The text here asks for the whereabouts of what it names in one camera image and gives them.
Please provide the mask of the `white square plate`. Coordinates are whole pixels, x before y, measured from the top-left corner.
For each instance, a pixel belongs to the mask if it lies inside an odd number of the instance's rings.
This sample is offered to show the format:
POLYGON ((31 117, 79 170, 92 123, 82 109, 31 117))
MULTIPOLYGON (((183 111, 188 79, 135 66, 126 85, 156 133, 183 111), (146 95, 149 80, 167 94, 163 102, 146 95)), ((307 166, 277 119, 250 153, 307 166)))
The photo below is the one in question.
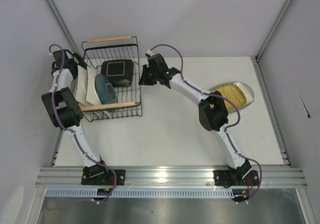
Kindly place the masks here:
POLYGON ((77 76, 77 83, 76 83, 76 91, 75 91, 75 99, 77 102, 84 106, 88 106, 86 101, 86 94, 84 93, 84 79, 88 76, 88 72, 86 69, 82 68, 81 66, 77 67, 78 76, 77 76))
POLYGON ((92 105, 100 105, 101 102, 98 98, 95 88, 95 78, 97 71, 94 68, 87 68, 87 88, 85 100, 92 105))

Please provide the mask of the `black wire dish rack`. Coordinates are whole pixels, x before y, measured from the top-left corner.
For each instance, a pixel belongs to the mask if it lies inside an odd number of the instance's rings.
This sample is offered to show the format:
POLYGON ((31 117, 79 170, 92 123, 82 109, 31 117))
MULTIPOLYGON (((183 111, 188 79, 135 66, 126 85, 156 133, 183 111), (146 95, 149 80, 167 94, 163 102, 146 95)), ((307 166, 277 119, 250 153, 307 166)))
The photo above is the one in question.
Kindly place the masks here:
POLYGON ((140 78, 140 58, 138 39, 135 36, 100 38, 83 41, 83 59, 87 68, 94 68, 97 75, 101 73, 104 61, 115 59, 131 59, 133 61, 133 79, 131 86, 114 87, 117 103, 100 104, 98 110, 84 112, 89 121, 142 116, 140 78))

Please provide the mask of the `dark blue round plate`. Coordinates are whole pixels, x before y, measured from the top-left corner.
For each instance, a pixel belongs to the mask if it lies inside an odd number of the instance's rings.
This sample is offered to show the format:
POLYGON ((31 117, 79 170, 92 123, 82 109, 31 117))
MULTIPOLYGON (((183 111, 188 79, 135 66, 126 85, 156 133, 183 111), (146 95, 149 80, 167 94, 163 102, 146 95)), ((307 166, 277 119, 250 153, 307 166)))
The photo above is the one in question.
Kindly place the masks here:
POLYGON ((103 74, 98 74, 94 80, 95 91, 102 104, 117 103, 117 95, 109 79, 103 74))

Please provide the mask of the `woven fan-shaped plate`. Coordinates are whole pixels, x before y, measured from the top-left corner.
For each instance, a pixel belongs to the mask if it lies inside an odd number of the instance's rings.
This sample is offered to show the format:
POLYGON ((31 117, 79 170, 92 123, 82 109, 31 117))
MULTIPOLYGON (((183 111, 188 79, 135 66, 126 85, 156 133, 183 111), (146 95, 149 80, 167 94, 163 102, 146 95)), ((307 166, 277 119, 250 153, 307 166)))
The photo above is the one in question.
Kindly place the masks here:
POLYGON ((247 98, 243 91, 233 83, 221 84, 211 89, 211 92, 218 91, 223 97, 230 100, 238 109, 247 105, 247 98))

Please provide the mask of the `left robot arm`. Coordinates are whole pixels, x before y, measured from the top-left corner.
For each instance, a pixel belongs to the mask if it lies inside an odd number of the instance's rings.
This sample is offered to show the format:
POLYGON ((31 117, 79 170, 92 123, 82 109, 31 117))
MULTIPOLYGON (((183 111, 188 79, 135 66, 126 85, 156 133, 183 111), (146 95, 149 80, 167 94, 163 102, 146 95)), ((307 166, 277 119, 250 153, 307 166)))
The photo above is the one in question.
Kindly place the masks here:
POLYGON ((71 91, 78 77, 82 59, 77 53, 57 44, 49 47, 54 58, 51 66, 53 83, 48 93, 41 96, 48 116, 55 127, 64 131, 73 141, 83 161, 82 185, 117 185, 117 175, 108 168, 101 156, 94 153, 82 127, 83 113, 71 91))

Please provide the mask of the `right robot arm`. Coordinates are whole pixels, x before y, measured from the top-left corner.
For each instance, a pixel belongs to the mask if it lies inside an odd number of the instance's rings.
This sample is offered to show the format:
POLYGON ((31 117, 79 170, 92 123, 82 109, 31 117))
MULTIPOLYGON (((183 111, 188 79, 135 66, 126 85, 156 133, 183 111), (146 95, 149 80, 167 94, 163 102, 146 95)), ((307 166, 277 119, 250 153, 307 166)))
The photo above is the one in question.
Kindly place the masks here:
POLYGON ((252 170, 252 166, 227 130, 229 120, 226 98, 218 91, 209 92, 188 82, 182 71, 175 67, 168 68, 162 55, 146 54, 146 57, 148 64, 142 66, 139 84, 152 86, 159 83, 191 100, 198 107, 198 119, 202 127, 212 132, 222 144, 231 181, 239 184, 252 170))

